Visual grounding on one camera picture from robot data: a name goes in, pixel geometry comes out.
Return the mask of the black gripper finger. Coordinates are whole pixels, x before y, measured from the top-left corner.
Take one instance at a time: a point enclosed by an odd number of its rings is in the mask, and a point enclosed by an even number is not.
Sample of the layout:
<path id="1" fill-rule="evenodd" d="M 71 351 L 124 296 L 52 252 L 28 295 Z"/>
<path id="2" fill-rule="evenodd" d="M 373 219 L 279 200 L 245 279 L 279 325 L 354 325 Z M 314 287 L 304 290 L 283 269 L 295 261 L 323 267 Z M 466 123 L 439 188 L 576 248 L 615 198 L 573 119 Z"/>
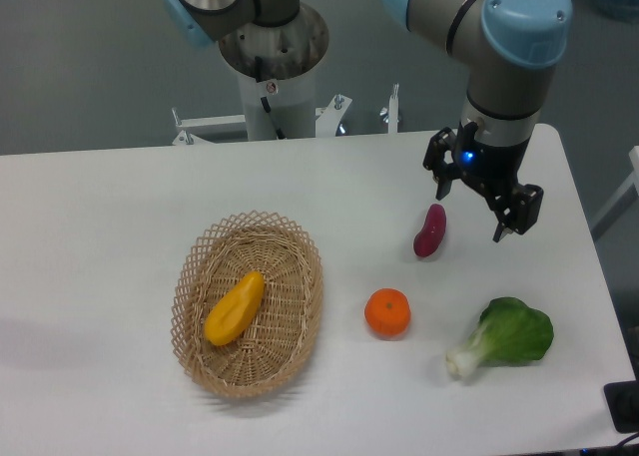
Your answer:
<path id="1" fill-rule="evenodd" d="M 437 184 L 435 198 L 438 201 L 443 200 L 449 194 L 452 183 L 461 178 L 457 163 L 455 161 L 448 163 L 445 159 L 447 153 L 453 156 L 455 143 L 455 133 L 445 127 L 430 138 L 423 159 L 423 167 L 432 172 L 432 177 Z"/>
<path id="2" fill-rule="evenodd" d="M 538 220 L 543 188 L 519 183 L 511 186 L 503 195 L 487 200 L 489 208 L 497 217 L 493 235 L 494 242 L 500 242 L 507 234 L 525 234 Z"/>

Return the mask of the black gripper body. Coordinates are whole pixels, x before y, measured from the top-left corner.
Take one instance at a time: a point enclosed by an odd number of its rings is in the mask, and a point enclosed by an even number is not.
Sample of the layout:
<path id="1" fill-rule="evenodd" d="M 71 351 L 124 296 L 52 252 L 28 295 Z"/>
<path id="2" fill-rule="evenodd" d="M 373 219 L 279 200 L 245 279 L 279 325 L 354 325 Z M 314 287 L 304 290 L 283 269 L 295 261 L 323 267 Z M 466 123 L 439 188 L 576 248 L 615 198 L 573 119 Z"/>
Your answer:
<path id="1" fill-rule="evenodd" d="M 492 210 L 527 206 L 539 197 L 539 187 L 518 180 L 537 112 L 496 117 L 472 102 L 463 104 L 453 160 L 462 181 L 482 195 Z"/>

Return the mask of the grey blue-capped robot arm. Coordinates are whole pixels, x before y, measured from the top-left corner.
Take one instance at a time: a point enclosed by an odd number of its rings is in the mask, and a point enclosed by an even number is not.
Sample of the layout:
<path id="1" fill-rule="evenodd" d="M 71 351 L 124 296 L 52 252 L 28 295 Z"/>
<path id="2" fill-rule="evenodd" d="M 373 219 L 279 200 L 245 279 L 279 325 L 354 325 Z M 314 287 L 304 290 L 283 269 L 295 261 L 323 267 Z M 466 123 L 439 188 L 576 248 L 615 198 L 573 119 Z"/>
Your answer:
<path id="1" fill-rule="evenodd" d="M 328 45 L 323 17 L 301 0 L 163 0 L 194 45 L 217 43 L 245 79 L 248 134 L 284 140 L 317 134 L 313 91 L 299 98 Z M 405 30 L 443 49 L 469 71 L 456 129 L 428 144 L 424 167 L 444 198 L 454 181 L 481 195 L 495 214 L 495 237 L 523 234 L 538 219 L 543 191 L 517 176 L 562 58 L 571 0 L 382 0 Z"/>

